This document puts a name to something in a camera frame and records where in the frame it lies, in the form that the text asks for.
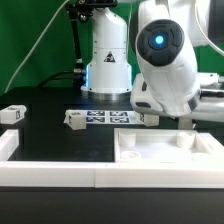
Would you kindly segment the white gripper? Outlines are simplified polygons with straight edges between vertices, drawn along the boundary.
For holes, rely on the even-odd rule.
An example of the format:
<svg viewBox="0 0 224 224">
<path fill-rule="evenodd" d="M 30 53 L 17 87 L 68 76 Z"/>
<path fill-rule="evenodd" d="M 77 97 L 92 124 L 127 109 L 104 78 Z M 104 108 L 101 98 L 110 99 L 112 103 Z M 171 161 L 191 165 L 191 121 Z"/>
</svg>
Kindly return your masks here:
<svg viewBox="0 0 224 224">
<path fill-rule="evenodd" d="M 152 97 L 142 74 L 138 74 L 135 78 L 130 103 L 139 115 L 169 117 L 169 114 Z M 224 97 L 202 97 L 193 111 L 181 115 L 180 118 L 224 123 Z"/>
</svg>

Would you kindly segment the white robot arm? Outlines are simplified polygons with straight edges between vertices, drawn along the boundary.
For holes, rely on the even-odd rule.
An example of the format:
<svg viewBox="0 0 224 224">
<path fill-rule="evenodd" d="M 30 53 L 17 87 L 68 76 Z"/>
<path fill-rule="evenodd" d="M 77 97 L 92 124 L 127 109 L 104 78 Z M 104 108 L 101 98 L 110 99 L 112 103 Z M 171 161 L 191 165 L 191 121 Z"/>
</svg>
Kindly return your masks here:
<svg viewBox="0 0 224 224">
<path fill-rule="evenodd" d="M 224 0 L 143 0 L 126 23 L 93 9 L 93 56 L 81 91 L 130 95 L 139 114 L 224 122 L 218 77 L 198 71 L 194 48 L 224 41 Z"/>
</svg>

